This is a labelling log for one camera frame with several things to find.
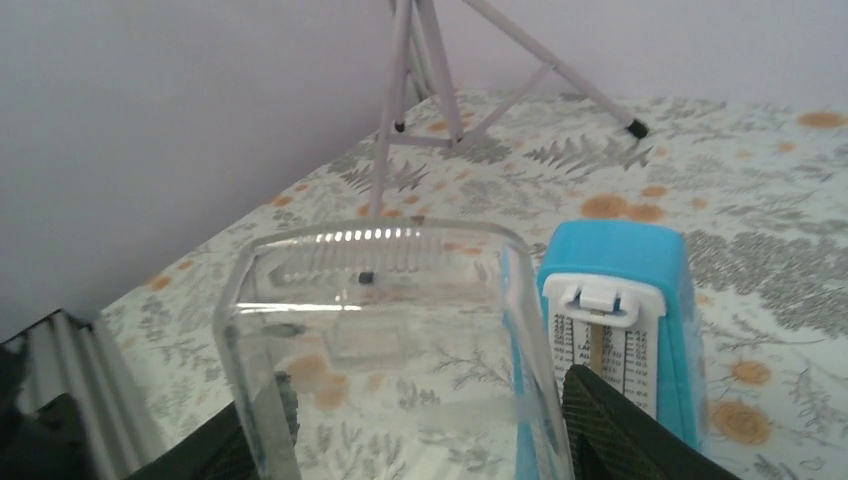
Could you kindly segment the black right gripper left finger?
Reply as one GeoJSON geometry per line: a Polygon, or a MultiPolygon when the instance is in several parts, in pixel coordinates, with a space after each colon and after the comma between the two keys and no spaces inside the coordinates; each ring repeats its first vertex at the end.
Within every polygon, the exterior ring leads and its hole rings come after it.
{"type": "Polygon", "coordinates": [[[258,479],[233,402],[127,480],[258,479]]]}

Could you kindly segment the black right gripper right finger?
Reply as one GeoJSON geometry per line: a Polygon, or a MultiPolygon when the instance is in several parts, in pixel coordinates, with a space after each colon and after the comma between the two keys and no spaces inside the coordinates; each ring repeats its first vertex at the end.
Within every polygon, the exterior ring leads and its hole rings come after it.
{"type": "Polygon", "coordinates": [[[562,416],[577,479],[738,479],[586,366],[573,365],[565,374],[562,416]]]}

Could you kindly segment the blue metronome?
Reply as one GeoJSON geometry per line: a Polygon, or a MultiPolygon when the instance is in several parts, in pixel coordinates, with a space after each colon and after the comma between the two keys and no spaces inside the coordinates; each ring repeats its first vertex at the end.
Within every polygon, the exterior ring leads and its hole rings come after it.
{"type": "Polygon", "coordinates": [[[683,236],[621,220],[561,224],[534,287],[504,276],[503,322],[518,393],[518,479],[577,479],[563,382],[573,365],[702,455],[703,342],[683,236]]]}

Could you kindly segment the clear plastic metronome cover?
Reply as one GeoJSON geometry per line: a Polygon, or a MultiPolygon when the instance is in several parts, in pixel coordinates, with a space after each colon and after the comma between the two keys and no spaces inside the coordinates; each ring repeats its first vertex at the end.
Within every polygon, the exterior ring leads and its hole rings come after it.
{"type": "Polygon", "coordinates": [[[258,238],[214,315],[262,479],[518,479],[504,276],[491,223],[339,221],[258,238]]]}

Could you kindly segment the white tripod music stand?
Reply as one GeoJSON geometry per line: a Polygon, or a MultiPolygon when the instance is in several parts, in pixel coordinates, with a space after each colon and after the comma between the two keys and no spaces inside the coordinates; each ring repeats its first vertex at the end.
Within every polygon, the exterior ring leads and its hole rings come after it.
{"type": "Polygon", "coordinates": [[[432,1],[396,1],[393,13],[392,76],[385,95],[381,120],[376,134],[376,156],[372,164],[367,210],[367,215],[370,217],[382,215],[383,194],[388,178],[391,146],[412,145],[454,151],[468,149],[482,138],[490,125],[503,116],[528,90],[535,87],[551,72],[562,77],[578,92],[613,116],[633,137],[643,139],[649,133],[648,127],[641,120],[611,100],[563,59],[543,46],[494,6],[486,1],[468,1],[466,4],[533,55],[539,60],[541,66],[520,89],[499,104],[476,127],[467,131],[461,118],[435,4],[432,1]],[[405,132],[405,111],[402,108],[402,101],[405,98],[410,67],[414,37],[412,27],[414,13],[417,13],[419,17],[425,56],[430,65],[432,85],[435,88],[437,103],[447,127],[447,137],[444,139],[409,135],[405,132]]]}

